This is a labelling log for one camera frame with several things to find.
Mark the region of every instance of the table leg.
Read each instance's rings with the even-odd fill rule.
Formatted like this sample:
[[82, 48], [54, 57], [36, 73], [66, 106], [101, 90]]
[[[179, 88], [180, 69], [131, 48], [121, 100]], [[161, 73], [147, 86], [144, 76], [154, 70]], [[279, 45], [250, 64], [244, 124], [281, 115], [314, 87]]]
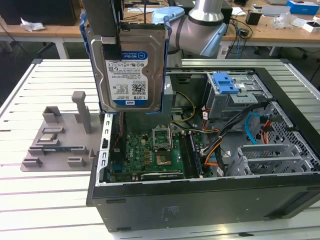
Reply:
[[63, 42], [62, 39], [58, 39], [57, 41], [54, 42], [56, 49], [58, 51], [60, 59], [69, 59], [69, 53], [68, 50], [65, 46], [65, 43]]
[[218, 56], [216, 56], [216, 59], [226, 59], [226, 55], [229, 49], [229, 44], [220, 44], [219, 50], [218, 50]]
[[281, 47], [280, 46], [273, 46], [269, 52], [269, 57], [277, 57], [280, 53]]

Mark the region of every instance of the desk surface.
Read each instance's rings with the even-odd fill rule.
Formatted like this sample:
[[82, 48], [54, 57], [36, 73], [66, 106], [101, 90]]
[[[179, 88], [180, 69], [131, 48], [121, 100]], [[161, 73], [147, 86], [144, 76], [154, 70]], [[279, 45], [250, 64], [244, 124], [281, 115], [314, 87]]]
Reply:
[[[237, 65], [237, 60], [212, 62], [211, 66], [217, 63], [231, 67]], [[273, 78], [284, 84], [295, 78], [280, 60], [241, 62], [244, 66], [265, 66]], [[97, 209], [86, 207], [89, 171], [20, 171], [20, 164], [43, 122], [43, 110], [46, 106], [58, 106], [61, 111], [76, 111], [77, 106], [71, 100], [75, 88], [86, 92], [85, 102], [90, 111], [98, 111], [97, 90], [88, 59], [44, 60], [30, 66], [0, 108], [1, 240], [90, 240], [93, 237], [104, 240], [129, 237], [198, 240], [197, 235], [203, 233], [208, 235], [205, 237], [208, 240], [237, 239], [238, 233], [255, 235], [241, 237], [243, 240], [319, 238], [320, 202], [291, 219], [117, 232], [112, 237]], [[314, 98], [303, 90], [303, 86], [287, 89], [297, 98]]]
[[[269, 5], [263, 0], [249, 0], [246, 7], [243, 9], [246, 11], [250, 8], [252, 4], [257, 6]], [[236, 19], [242, 22], [246, 22], [246, 15], [237, 16]], [[301, 19], [312, 20], [313, 15], [296, 15]], [[261, 16], [257, 26], [250, 25], [253, 30], [252, 37], [248, 41], [257, 42], [301, 42], [301, 43], [319, 43], [320, 34], [310, 33], [306, 30], [292, 26], [292, 29], [275, 29], [271, 23], [272, 17]], [[247, 28], [243, 24], [239, 23], [240, 27]], [[228, 27], [227, 35], [224, 40], [234, 40], [235, 39], [235, 28], [233, 26]]]
[[[263, 0], [249, 0], [244, 7], [244, 10], [248, 10], [248, 8], [252, 5], [256, 4], [258, 6], [266, 6], [268, 3]], [[142, 23], [144, 20], [144, 16], [139, 12], [128, 12], [125, 11], [125, 17], [130, 17], [127, 21], [139, 22]], [[147, 13], [147, 23], [151, 22], [152, 13]], [[299, 15], [299, 18], [311, 20], [313, 16], [311, 15]], [[238, 20], [245, 22], [246, 16], [238, 16]], [[320, 34], [319, 33], [309, 33], [304, 29], [293, 26], [293, 29], [275, 29], [271, 24], [271, 17], [261, 17], [259, 24], [257, 26], [251, 25], [253, 30], [252, 37], [248, 41], [256, 41], [256, 42], [290, 42], [290, 43], [319, 43], [320, 42]], [[24, 30], [19, 25], [8, 25], [7, 31], [12, 36], [23, 36], [23, 37], [70, 37], [70, 38], [81, 38], [81, 34], [79, 31], [79, 23], [81, 21], [78, 20], [74, 26], [54, 26], [54, 25], [46, 25], [46, 29], [41, 31], [28, 32]], [[224, 41], [232, 41], [235, 39], [235, 29], [233, 26], [229, 26], [226, 36], [223, 37]], [[0, 28], [0, 36], [6, 35], [5, 31]]]

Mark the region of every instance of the hard drive label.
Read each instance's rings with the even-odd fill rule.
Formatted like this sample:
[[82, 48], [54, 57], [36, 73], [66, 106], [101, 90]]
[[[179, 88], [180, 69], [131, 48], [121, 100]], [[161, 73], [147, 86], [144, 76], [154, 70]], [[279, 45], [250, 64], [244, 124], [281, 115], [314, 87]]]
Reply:
[[106, 60], [112, 100], [118, 105], [142, 106], [148, 100], [148, 78], [142, 70], [148, 64], [145, 51], [122, 51], [122, 60]]

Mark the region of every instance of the metal table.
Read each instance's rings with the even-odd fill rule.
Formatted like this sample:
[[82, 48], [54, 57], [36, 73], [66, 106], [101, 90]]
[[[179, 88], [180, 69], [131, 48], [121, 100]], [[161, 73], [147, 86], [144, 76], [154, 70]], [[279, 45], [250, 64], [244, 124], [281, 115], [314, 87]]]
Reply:
[[[320, 94], [291, 65], [279, 60], [183, 60], [184, 66], [265, 67], [320, 131]], [[73, 91], [99, 110], [89, 60], [34, 61], [0, 108], [0, 239], [315, 239], [320, 202], [294, 218], [219, 225], [108, 233], [95, 207], [86, 207], [90, 172], [21, 172], [46, 106], [76, 111]]]

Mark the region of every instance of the blue cable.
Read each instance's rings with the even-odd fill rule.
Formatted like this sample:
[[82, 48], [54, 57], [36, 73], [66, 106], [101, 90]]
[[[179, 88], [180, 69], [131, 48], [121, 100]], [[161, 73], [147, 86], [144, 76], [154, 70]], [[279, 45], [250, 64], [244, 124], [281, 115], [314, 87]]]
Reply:
[[249, 130], [249, 119], [251, 116], [257, 116], [257, 117], [261, 117], [260, 114], [258, 113], [250, 113], [247, 117], [246, 117], [246, 120], [245, 120], [245, 124], [244, 124], [244, 129], [245, 129], [245, 132], [246, 134], [248, 135], [249, 139], [251, 140], [251, 142], [253, 144], [257, 144], [257, 141], [255, 140], [255, 138], [252, 136], [250, 130]]
[[238, 44], [236, 45], [237, 46], [237, 51], [236, 51], [236, 56], [235, 58], [238, 59], [238, 54], [239, 54], [239, 49], [240, 49], [240, 29], [238, 29], [238, 34], [239, 34], [239, 39], [238, 39]]

